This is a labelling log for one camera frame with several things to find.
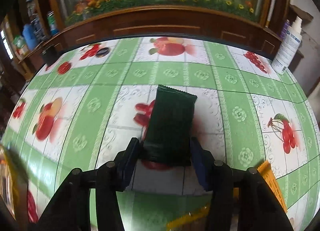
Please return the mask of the green-white box on shelf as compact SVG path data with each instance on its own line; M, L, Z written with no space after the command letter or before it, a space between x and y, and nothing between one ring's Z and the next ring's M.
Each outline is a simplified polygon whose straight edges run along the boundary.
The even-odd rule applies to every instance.
M13 41L14 45L16 46L16 53L18 54L20 59L23 59L28 55L29 49L27 47L27 44L25 42L24 37L22 36L16 36Z

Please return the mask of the fruit-pattern green tablecloth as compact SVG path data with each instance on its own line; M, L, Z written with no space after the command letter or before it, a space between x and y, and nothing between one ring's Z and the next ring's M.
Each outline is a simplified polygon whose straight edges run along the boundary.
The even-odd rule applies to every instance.
M319 230L319 126L267 57L169 36L79 45L1 139L1 230Z

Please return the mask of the dark green snack packet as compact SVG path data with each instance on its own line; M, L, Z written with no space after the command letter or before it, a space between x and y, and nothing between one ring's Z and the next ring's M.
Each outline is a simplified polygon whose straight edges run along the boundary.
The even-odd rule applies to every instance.
M170 167L190 165L190 133L197 96L158 85L142 159Z

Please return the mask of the blue jug on shelf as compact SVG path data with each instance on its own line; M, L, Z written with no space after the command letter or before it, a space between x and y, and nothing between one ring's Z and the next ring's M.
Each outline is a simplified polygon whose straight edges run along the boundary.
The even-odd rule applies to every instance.
M33 27L30 24L25 24L23 27L22 35L25 39L28 49L30 51L33 51L39 44L39 41L35 36Z

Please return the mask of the wooden cabinet with floral glass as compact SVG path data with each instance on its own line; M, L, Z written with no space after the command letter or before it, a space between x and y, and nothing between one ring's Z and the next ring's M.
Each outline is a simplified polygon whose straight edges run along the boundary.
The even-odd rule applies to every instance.
M54 13L58 32L44 44L59 51L105 38L160 34L215 39L274 57L282 43L265 16L255 22L252 9L225 0L97 0L66 22L57 0L35 1L40 15Z

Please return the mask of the purple bottles on shelf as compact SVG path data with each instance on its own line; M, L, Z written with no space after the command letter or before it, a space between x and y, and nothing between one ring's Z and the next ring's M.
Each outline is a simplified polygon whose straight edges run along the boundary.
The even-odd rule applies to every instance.
M290 26L290 21L287 19L283 25L283 28L281 29L281 33L280 33L281 39L285 38L289 26Z

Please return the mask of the orange snack bag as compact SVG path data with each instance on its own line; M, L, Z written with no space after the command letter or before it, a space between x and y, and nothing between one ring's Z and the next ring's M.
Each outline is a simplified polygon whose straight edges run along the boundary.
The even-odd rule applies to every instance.
M233 171L234 181L199 208L167 223L167 230L292 230L271 165Z

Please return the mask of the black cup on table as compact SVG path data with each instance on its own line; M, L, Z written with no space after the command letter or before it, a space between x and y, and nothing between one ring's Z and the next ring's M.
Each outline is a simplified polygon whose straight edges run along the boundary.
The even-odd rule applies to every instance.
M59 53L57 52L55 46L50 45L42 50L41 57L44 63L49 67L59 59Z

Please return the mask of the yellow-rimmed white tray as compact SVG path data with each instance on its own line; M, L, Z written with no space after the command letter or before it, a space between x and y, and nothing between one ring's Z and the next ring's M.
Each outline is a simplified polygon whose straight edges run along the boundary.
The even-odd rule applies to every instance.
M1 144L1 199L15 221L28 219L28 178L16 154Z

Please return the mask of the white spray bottle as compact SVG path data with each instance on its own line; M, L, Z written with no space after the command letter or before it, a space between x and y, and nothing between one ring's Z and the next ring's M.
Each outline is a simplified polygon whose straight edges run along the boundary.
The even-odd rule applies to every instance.
M302 19L296 16L271 63L271 67L277 74L283 75L292 62L302 40L301 31Z

